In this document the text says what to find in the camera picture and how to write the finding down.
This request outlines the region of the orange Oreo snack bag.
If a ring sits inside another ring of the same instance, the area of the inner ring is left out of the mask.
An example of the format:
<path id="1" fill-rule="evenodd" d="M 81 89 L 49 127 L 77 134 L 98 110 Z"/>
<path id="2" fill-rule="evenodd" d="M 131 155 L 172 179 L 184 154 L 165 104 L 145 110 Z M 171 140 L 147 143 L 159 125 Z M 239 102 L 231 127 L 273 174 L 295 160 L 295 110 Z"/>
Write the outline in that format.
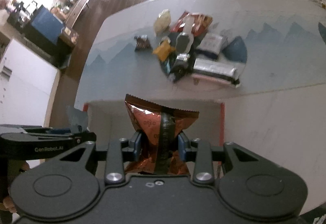
<path id="1" fill-rule="evenodd" d="M 127 173 L 189 175 L 178 152 L 178 134 L 199 117 L 198 111 L 162 106 L 127 94 L 125 105 L 136 130 L 145 133 L 139 161 L 130 162 Z"/>

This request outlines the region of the silver foil snack bar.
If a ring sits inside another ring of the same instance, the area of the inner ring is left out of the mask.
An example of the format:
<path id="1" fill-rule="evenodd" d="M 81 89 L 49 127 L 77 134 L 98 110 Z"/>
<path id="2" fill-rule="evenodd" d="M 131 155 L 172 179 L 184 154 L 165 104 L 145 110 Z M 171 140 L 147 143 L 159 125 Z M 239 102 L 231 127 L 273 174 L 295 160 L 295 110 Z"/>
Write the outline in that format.
<path id="1" fill-rule="evenodd" d="M 240 84 L 238 70 L 235 66 L 197 58 L 193 65 L 192 77 L 195 79 L 205 79 L 215 81 L 234 87 Z"/>

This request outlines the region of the yellow snack packet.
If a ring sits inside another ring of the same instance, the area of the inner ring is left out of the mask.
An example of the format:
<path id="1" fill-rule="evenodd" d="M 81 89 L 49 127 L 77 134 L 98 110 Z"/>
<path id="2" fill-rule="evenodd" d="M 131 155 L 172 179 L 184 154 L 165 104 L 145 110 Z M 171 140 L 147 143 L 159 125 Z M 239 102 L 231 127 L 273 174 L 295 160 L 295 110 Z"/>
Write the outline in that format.
<path id="1" fill-rule="evenodd" d="M 170 45 L 168 40 L 164 40 L 160 45 L 152 51 L 152 54 L 156 55 L 161 62 L 164 62 L 168 56 L 175 52 L 175 48 Z"/>

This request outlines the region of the white milk candy packet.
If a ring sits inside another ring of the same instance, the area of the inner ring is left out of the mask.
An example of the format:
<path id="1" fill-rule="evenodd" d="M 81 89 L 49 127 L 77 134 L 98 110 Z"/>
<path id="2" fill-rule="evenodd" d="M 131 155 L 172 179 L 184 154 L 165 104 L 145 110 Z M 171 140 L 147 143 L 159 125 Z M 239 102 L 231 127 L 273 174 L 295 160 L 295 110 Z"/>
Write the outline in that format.
<path id="1" fill-rule="evenodd" d="M 225 36 L 206 33 L 200 44 L 197 46 L 197 50 L 208 52 L 213 55 L 219 55 L 226 42 L 227 38 Z"/>

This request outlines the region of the small dark brown snack packet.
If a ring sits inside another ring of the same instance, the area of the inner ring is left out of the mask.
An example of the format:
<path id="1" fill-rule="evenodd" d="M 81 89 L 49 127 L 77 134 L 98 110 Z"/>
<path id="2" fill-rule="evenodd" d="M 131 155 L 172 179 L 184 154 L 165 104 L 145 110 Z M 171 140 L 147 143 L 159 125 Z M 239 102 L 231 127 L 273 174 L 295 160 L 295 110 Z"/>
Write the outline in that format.
<path id="1" fill-rule="evenodd" d="M 135 51 L 152 50 L 147 35 L 134 36 L 134 39 L 136 41 Z"/>

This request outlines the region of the red lion snack bag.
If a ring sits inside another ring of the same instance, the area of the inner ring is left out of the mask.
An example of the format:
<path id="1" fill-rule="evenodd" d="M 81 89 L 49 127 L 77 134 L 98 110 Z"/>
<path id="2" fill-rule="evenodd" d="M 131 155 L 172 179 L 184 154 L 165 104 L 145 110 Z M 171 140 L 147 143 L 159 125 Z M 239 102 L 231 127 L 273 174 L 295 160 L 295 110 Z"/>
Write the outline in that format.
<path id="1" fill-rule="evenodd" d="M 209 15 L 184 11 L 176 23 L 171 26 L 170 32 L 186 32 L 197 37 L 208 30 L 212 21 L 213 18 Z"/>

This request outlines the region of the beige snack pouch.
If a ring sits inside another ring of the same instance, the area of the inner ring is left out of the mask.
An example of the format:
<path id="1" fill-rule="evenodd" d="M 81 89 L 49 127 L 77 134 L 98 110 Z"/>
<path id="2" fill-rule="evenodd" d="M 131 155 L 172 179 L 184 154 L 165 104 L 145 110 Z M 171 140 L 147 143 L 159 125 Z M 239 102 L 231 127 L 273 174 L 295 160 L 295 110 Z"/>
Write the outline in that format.
<path id="1" fill-rule="evenodd" d="M 162 34 L 171 24 L 171 14 L 169 9 L 163 10 L 154 22 L 153 28 L 156 36 Z"/>

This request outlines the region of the white cardboard box red trim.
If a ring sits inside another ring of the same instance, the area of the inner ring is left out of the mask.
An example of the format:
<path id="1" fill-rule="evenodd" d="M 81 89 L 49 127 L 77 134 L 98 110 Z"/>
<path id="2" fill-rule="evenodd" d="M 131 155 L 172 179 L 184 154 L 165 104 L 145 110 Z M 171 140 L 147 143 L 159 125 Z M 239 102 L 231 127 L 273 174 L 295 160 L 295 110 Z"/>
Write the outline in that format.
<path id="1" fill-rule="evenodd" d="M 198 138 L 212 146 L 224 144 L 225 106 L 210 100 L 95 100 L 84 103 L 82 111 L 100 146 L 131 138 L 136 131 L 144 133 L 137 161 L 126 163 L 128 174 L 192 174 L 193 163 L 182 161 L 178 151 L 181 132 L 189 140 Z"/>

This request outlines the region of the white cabinet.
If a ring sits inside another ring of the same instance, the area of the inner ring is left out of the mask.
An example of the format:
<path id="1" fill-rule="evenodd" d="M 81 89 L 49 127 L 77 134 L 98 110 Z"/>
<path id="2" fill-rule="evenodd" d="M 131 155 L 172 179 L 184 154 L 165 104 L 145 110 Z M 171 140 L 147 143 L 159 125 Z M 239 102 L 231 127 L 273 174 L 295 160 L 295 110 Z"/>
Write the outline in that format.
<path id="1" fill-rule="evenodd" d="M 1 58 L 1 124 L 45 126 L 59 71 L 15 39 Z"/>

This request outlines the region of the blue fronted dark cabinet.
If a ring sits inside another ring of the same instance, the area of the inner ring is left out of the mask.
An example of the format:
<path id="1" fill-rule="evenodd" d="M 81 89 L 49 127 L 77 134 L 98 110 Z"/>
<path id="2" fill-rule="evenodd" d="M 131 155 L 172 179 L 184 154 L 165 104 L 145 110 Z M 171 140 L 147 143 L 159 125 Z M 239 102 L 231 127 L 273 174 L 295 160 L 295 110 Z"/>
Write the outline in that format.
<path id="1" fill-rule="evenodd" d="M 32 15 L 21 4 L 7 18 L 20 35 L 59 68 L 66 68 L 78 41 L 78 33 L 66 26 L 47 8 L 40 6 Z"/>

